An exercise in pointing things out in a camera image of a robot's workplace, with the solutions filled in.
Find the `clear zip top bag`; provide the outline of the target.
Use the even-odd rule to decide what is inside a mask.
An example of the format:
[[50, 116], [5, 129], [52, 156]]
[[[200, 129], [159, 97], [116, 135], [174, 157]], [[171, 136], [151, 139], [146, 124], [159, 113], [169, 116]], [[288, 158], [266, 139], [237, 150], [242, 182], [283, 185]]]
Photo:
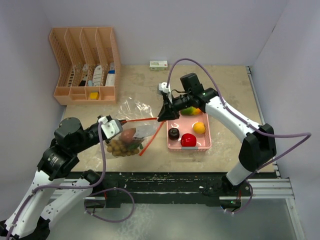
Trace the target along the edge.
[[[130, 144], [142, 144], [143, 149], [138, 154], [135, 154], [140, 157], [145, 153], [164, 125], [163, 122], [157, 121], [157, 117], [154, 116], [150, 105], [132, 97], [127, 97], [119, 106], [116, 118], [122, 123], [123, 131], [130, 128], [136, 128], [136, 133]], [[112, 140], [119, 140], [120, 135], [121, 133]], [[108, 155], [112, 158], [124, 158], [122, 156], [115, 157], [111, 153], [108, 153], [106, 144], [105, 150]]]

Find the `brown passion fruit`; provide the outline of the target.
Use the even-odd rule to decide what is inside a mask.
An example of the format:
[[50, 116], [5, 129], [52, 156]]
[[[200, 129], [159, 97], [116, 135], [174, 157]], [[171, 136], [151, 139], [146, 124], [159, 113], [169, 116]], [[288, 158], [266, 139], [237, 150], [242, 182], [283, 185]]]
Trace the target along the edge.
[[121, 133], [118, 139], [124, 144], [130, 144], [134, 140], [135, 134], [136, 128], [128, 128]]

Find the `brown longan bunch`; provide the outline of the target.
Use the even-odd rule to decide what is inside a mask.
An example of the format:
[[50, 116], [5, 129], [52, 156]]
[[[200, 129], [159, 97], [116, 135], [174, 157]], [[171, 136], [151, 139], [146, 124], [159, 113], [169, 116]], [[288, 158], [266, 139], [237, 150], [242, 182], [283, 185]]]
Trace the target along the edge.
[[128, 157], [137, 155], [143, 146], [141, 143], [126, 144], [121, 140], [111, 140], [106, 144], [106, 150], [114, 157]]

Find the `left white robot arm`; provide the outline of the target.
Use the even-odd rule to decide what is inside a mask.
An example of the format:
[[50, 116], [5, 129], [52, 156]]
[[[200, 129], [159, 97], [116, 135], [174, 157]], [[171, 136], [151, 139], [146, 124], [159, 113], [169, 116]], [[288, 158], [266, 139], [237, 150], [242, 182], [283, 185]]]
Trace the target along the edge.
[[14, 213], [1, 221], [1, 236], [8, 240], [45, 240], [73, 204], [88, 194], [101, 194], [105, 175], [93, 170], [86, 171], [73, 185], [63, 182], [79, 162], [79, 153], [108, 142], [122, 130], [120, 122], [110, 116], [100, 117], [87, 129], [78, 118], [62, 120], [37, 165], [27, 193]]

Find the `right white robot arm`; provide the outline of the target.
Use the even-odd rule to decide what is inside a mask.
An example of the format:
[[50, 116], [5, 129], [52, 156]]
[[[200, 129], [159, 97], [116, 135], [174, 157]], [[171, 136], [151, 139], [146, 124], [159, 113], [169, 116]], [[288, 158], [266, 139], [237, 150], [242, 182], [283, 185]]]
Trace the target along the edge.
[[260, 125], [250, 120], [228, 104], [213, 88], [204, 89], [195, 73], [180, 78], [184, 92], [173, 97], [170, 85], [158, 84], [158, 94], [163, 105], [157, 120], [173, 121], [180, 118], [181, 110], [188, 107], [200, 109], [229, 129], [241, 142], [238, 163], [230, 170], [222, 183], [222, 190], [228, 196], [240, 190], [240, 184], [276, 153], [274, 129], [269, 124]]

